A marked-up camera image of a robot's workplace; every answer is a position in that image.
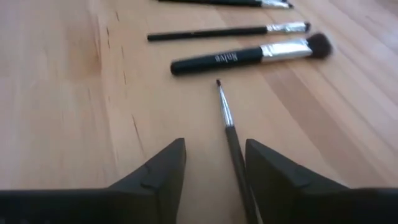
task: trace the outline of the wood grain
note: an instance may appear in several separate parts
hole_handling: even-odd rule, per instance
[[[398,186],[398,1],[292,3],[0,0],[0,188],[104,187],[184,137],[178,222],[244,223],[216,78],[242,146],[257,139],[350,187]],[[146,42],[290,21],[327,33],[333,56],[177,79],[174,59],[299,35]]]

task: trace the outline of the dark brush bristles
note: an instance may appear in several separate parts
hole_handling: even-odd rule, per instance
[[[310,29],[311,29],[311,23],[306,22],[306,23],[305,23],[305,32],[309,32]]]
[[[325,34],[314,34],[307,39],[312,50],[310,58],[324,59],[331,55],[333,46]]]

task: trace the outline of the black brush handle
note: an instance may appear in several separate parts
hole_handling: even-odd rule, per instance
[[[224,5],[224,6],[261,7],[261,2],[255,0],[159,0],[159,1],[215,4],[215,5]]]
[[[148,34],[148,41],[162,41],[162,40],[178,40],[178,39],[193,39],[205,37],[226,37],[239,35],[258,35],[266,34],[267,27],[242,27],[232,29],[218,29],[218,30],[196,30],[184,32],[170,32],[159,34]]]
[[[189,73],[255,64],[260,63],[261,60],[262,50],[260,47],[255,47],[177,60],[172,62],[170,70],[172,74],[181,76]]]
[[[248,184],[246,178],[246,167],[244,165],[238,134],[236,133],[234,126],[226,127],[225,133],[228,140],[229,151],[231,153],[236,178],[238,179],[239,191],[241,193],[244,211],[246,213],[246,220],[248,221],[248,224],[257,224],[258,219],[256,213],[256,204],[254,203],[250,185]]]

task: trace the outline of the black object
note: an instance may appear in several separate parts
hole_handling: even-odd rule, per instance
[[[234,126],[226,127],[225,133],[228,140],[229,151],[231,153],[236,178],[238,180],[243,207],[246,213],[246,220],[248,221],[248,224],[257,224],[258,219],[256,213],[256,204],[254,203],[250,185],[246,179],[246,168],[244,166],[241,146],[239,145],[238,134],[236,133]]]
[[[174,61],[170,66],[170,71],[175,76],[181,76],[188,73],[261,63],[262,58],[261,48],[255,47]]]
[[[170,71],[175,76],[205,72],[222,68],[257,64],[264,61],[287,60],[299,57],[325,59],[333,47],[325,34],[314,34],[307,39],[266,44],[250,49],[198,56],[176,60]]]
[[[398,223],[398,189],[349,189],[253,139],[246,171],[264,223]]]
[[[217,29],[217,30],[193,30],[193,31],[183,31],[183,32],[148,34],[147,39],[148,41],[153,42],[153,41],[163,41],[163,40],[194,39],[194,38],[206,38],[206,37],[259,35],[267,33],[268,29],[266,26],[237,27],[229,29]]]
[[[159,0],[159,1],[214,4],[214,5],[224,5],[224,6],[261,7],[261,2],[255,0]]]
[[[256,204],[250,190],[250,185],[246,179],[246,168],[239,144],[238,134],[232,119],[232,114],[226,100],[221,81],[217,80],[218,91],[220,94],[221,112],[225,122],[225,134],[228,140],[229,152],[234,165],[235,176],[238,181],[239,193],[241,194],[246,220],[248,224],[257,224]]]
[[[172,224],[185,169],[185,141],[176,139],[106,189],[0,191],[0,223]]]

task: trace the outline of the makeup brush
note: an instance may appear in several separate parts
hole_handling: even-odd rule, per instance
[[[332,53],[332,48],[325,34],[315,34],[307,39],[293,39],[250,49],[177,60],[171,63],[170,70],[172,74],[181,76],[189,73],[300,57],[324,59]]]
[[[310,28],[311,24],[309,22],[290,22],[285,24],[270,24],[259,27],[235,27],[229,29],[192,30],[183,32],[148,34],[147,39],[148,41],[153,42],[162,40],[226,37],[239,35],[293,34],[308,32]]]
[[[238,180],[239,191],[241,194],[244,211],[246,213],[246,220],[248,224],[258,224],[256,204],[254,203],[254,199],[252,197],[250,185],[246,180],[246,166],[244,164],[238,134],[236,133],[231,111],[229,110],[228,102],[226,101],[220,80],[217,80],[217,86],[218,92],[220,94],[221,112],[225,122],[225,134],[228,140],[229,152],[231,153],[235,175]]]
[[[215,4],[224,6],[266,7],[274,9],[292,9],[294,6],[287,1],[278,0],[158,0],[197,4]]]

